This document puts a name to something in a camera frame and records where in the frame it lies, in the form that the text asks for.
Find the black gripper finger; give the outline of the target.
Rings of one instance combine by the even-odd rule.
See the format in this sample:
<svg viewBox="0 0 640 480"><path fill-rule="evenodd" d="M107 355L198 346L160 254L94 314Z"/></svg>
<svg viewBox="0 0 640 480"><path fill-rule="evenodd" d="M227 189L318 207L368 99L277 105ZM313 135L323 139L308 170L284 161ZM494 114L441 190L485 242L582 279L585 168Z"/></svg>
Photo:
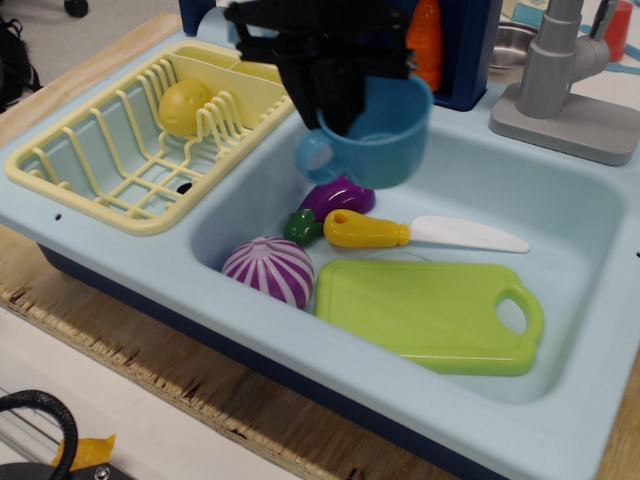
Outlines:
<svg viewBox="0 0 640 480"><path fill-rule="evenodd" d="M309 130L319 127L314 83L306 67L279 67L283 85Z"/></svg>
<svg viewBox="0 0 640 480"><path fill-rule="evenodd" d="M317 107L326 126L346 134L364 111L365 77L358 71L321 71L316 79Z"/></svg>

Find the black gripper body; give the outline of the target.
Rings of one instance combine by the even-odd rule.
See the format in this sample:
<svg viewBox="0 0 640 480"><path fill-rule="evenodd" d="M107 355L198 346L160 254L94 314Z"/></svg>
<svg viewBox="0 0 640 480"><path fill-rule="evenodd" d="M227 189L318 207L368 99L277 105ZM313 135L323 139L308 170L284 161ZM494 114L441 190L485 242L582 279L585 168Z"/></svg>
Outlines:
<svg viewBox="0 0 640 480"><path fill-rule="evenodd" d="M366 76L406 78L409 15L388 1L245 1L223 12L246 61L278 68L343 62Z"/></svg>

